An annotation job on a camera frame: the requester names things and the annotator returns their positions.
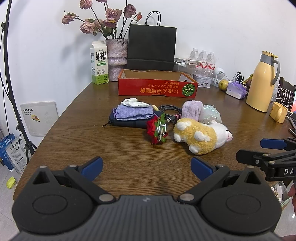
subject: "human hand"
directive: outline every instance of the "human hand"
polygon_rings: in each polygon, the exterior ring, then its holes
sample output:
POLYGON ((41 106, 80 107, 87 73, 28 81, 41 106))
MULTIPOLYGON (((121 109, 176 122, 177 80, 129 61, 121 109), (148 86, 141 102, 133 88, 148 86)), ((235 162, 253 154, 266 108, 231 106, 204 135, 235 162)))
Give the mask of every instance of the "human hand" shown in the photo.
POLYGON ((289 235, 289 236, 281 237, 281 239, 284 241, 296 241, 296 235, 289 235))
POLYGON ((296 211, 296 189, 295 189, 295 185, 292 185, 290 191, 288 192, 289 197, 293 197, 292 199, 292 205, 294 207, 294 213, 296 211))

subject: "plush toy foot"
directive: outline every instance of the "plush toy foot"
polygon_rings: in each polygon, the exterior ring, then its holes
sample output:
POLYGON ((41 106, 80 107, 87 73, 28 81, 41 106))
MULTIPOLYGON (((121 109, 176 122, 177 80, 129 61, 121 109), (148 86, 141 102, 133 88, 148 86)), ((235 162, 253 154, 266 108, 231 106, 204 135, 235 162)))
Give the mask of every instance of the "plush toy foot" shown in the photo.
POLYGON ((191 122, 190 122, 190 121, 186 121, 186 122, 182 122, 182 121, 180 121, 180 122, 178 122, 178 123, 176 124, 176 127, 177 127, 177 129, 178 129, 179 131, 183 131, 183 130, 185 130, 187 126, 191 126, 191 122))
POLYGON ((205 142, 208 142, 211 140, 209 136, 204 135, 201 131, 196 131, 194 133, 194 139, 196 139, 197 141, 205 141, 205 142))
POLYGON ((199 151, 200 151, 196 146, 194 146, 194 145, 192 145, 192 144, 189 146, 189 150, 190 150, 193 154, 198 154, 199 151))
POLYGON ((177 141, 177 142, 181 142, 181 141, 182 141, 180 135, 177 134, 177 133, 174 134, 174 139, 175 139, 175 141, 177 141))

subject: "bottle label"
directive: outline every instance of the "bottle label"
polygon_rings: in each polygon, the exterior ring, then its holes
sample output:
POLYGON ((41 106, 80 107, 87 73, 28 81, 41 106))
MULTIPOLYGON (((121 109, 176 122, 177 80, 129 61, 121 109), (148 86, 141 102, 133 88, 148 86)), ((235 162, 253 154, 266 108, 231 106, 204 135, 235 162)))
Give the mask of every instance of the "bottle label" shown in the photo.
POLYGON ((207 67, 207 61, 200 62, 200 67, 206 68, 207 67))
POLYGON ((208 64, 207 67, 208 67, 209 69, 214 70, 214 69, 215 69, 215 66, 216 66, 215 64, 208 64))

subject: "red box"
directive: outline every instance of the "red box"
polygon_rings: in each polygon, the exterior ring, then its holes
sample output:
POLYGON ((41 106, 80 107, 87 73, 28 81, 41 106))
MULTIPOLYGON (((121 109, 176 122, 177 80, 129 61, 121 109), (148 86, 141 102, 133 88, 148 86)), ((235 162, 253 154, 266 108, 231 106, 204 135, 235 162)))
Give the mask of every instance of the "red box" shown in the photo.
POLYGON ((118 77, 118 94, 163 95, 195 98, 198 83, 182 72, 123 69, 118 77))

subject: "light stand pole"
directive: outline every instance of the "light stand pole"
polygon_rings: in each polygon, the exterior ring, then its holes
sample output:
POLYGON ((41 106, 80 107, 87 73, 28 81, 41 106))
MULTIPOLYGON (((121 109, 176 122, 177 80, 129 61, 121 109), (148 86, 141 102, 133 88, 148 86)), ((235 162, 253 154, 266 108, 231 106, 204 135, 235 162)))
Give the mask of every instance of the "light stand pole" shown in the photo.
POLYGON ((37 149, 37 147, 29 140, 27 133, 25 131, 25 127, 22 123, 22 119, 21 119, 20 114, 18 112, 17 105, 15 103, 15 98, 14 98, 13 91, 12 91, 12 85, 11 85, 10 74, 9 74, 9 66, 8 66, 7 39, 8 39, 9 14, 10 14, 10 9, 11 9, 11 3, 12 3, 12 0, 9 0, 5 23, 1 24, 1 27, 4 31, 3 52, 4 52, 5 76, 6 76, 6 80, 7 80, 7 86, 8 86, 8 98, 11 101, 13 110, 15 112, 15 116, 17 118, 17 122, 18 122, 17 129, 21 132, 21 134, 23 135, 23 137, 26 141, 24 148, 26 150, 27 162, 29 162, 28 150, 30 151, 31 155, 33 155, 35 153, 34 148, 37 149))

